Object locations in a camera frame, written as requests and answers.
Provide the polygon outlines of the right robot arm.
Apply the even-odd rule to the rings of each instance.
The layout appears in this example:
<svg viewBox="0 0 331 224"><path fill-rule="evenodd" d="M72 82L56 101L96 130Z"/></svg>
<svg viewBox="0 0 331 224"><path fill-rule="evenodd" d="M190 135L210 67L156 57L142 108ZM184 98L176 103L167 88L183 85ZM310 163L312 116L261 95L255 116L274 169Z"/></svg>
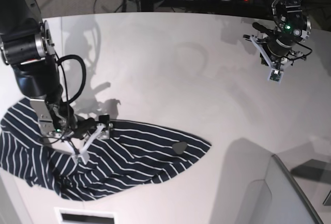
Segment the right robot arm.
<svg viewBox="0 0 331 224"><path fill-rule="evenodd" d="M37 114L42 138L64 141L76 163L88 163L88 148L99 138L108 138L110 118L83 119L74 113L69 98L63 62L77 61L82 70L81 95L87 79L84 61L77 55L58 57L47 21L36 0L1 0L1 58L14 72L21 93Z"/></svg>

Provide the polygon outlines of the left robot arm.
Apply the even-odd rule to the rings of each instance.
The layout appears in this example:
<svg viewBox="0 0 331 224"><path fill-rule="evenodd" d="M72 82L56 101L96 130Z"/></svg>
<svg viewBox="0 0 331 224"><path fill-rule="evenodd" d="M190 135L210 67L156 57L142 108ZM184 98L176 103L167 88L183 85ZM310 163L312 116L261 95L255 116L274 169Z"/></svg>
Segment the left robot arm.
<svg viewBox="0 0 331 224"><path fill-rule="evenodd" d="M254 22L252 27L262 34L244 35L260 53L261 64L270 68L268 80L280 83L284 71L297 60L306 60L312 48L303 44L311 34L311 22L303 14L302 0L274 0L271 4L274 29Z"/></svg>

